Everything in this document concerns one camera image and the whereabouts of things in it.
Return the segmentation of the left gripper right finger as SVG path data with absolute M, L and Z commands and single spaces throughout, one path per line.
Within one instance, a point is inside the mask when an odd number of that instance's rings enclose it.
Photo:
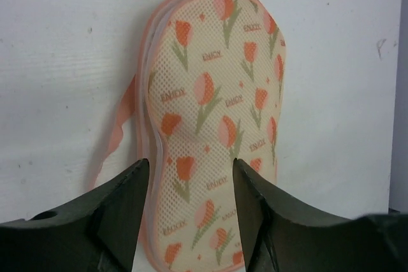
M 233 185 L 246 271 L 407 271 L 407 215 L 347 219 L 265 180 L 242 159 Z

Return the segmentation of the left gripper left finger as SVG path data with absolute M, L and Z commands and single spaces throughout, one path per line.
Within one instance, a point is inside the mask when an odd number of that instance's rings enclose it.
M 135 162 L 35 217 L 1 224 L 1 271 L 131 271 L 149 182 Z

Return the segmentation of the floral mesh laundry bag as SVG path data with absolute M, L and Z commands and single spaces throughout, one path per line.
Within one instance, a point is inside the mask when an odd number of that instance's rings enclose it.
M 277 178 L 286 43 L 259 0 L 165 0 L 143 32 L 107 153 L 136 123 L 150 178 L 140 239 L 157 271 L 244 264 L 232 168 Z

